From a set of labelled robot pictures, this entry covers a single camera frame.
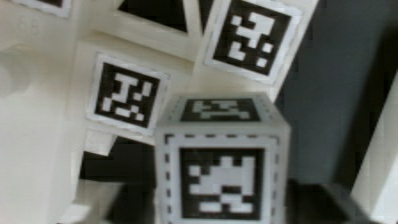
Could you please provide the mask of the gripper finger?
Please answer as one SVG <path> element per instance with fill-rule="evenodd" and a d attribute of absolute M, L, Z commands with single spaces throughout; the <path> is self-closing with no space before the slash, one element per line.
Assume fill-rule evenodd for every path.
<path fill-rule="evenodd" d="M 374 224 L 349 190 L 338 184 L 322 184 L 320 189 L 326 201 L 319 206 L 320 221 L 317 224 Z"/>

